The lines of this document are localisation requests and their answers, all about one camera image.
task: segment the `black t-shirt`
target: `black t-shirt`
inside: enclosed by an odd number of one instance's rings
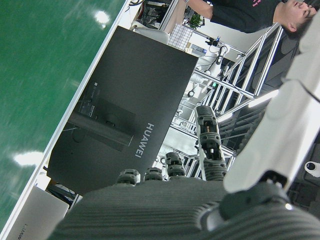
[[[254,33],[273,24],[280,0],[210,0],[211,22],[245,33]]]

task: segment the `camera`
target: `camera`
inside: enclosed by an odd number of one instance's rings
[[[314,161],[308,161],[304,165],[304,169],[310,173],[312,176],[319,178],[320,177],[320,163]]]

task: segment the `black cable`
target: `black cable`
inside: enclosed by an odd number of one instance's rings
[[[137,1],[137,2],[133,2],[133,1],[130,1],[129,3],[129,6],[133,7],[133,6],[138,6],[140,4],[142,4],[145,0],[141,0],[141,1]]]

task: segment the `green floor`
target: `green floor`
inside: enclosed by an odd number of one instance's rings
[[[124,3],[0,1],[0,230]]]

